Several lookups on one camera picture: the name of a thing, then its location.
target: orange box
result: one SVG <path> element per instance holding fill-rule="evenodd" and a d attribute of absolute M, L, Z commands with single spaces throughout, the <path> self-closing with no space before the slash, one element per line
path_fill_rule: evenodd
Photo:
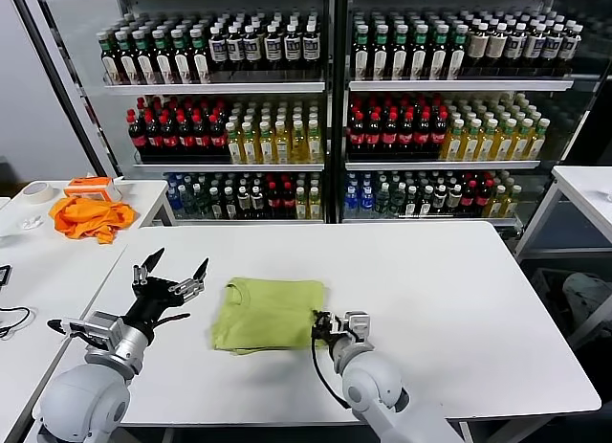
<path fill-rule="evenodd" d="M 109 202 L 121 200 L 121 193 L 111 177 L 74 178 L 64 188 L 64 194 Z"/>

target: orange cloth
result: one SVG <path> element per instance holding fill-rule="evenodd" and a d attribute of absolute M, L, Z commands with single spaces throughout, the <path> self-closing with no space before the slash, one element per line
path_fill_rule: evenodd
<path fill-rule="evenodd" d="M 115 231 L 134 222 L 136 212 L 122 202 L 83 197 L 65 197 L 49 210 L 55 229 L 71 239 L 95 236 L 100 244 L 110 244 Z"/>

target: white table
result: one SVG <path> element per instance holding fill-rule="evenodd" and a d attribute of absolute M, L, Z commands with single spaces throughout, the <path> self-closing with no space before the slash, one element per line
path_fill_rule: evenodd
<path fill-rule="evenodd" d="M 327 393 L 310 353 L 246 356 L 210 349 L 232 277 L 319 279 L 335 312 L 372 316 L 371 341 L 403 370 L 413 396 L 451 419 L 596 410 L 601 401 L 495 229 L 485 222 L 212 226 L 135 232 L 92 305 L 124 314 L 132 266 L 165 247 L 155 276 L 182 279 L 210 257 L 206 290 L 168 315 L 132 383 L 129 425 L 354 422 Z M 71 343 L 55 374 L 83 362 Z M 326 352 L 323 374 L 340 379 Z"/>
<path fill-rule="evenodd" d="M 93 237 L 73 240 L 55 231 L 48 212 L 62 197 L 60 188 L 67 182 L 48 183 L 57 188 L 51 201 L 30 205 L 19 193 L 0 210 L 0 265 L 12 266 L 8 285 L 0 288 L 0 307 L 27 306 L 35 312 L 28 326 L 0 340 L 0 442 L 20 436 L 65 349 L 62 337 L 47 327 L 47 320 L 84 315 L 125 249 L 129 234 L 150 224 L 167 204 L 165 181 L 117 182 L 123 201 L 139 216 L 130 229 L 117 233 L 113 244 L 99 245 Z M 40 227 L 30 231 L 18 227 L 24 218 L 36 215 L 44 220 Z M 2 313 L 0 322 L 5 325 L 21 317 L 21 313 Z"/>

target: white wall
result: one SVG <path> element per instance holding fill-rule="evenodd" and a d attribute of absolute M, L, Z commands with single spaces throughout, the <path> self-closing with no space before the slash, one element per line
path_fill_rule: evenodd
<path fill-rule="evenodd" d="M 0 182 L 93 172 L 12 0 L 0 0 L 0 27 Z"/>

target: clear water bottle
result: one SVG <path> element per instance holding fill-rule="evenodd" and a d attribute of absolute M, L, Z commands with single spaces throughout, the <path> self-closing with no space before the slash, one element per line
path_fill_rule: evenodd
<path fill-rule="evenodd" d="M 355 187 L 350 186 L 346 189 L 344 196 L 344 218 L 356 218 L 358 212 L 358 200 Z"/>

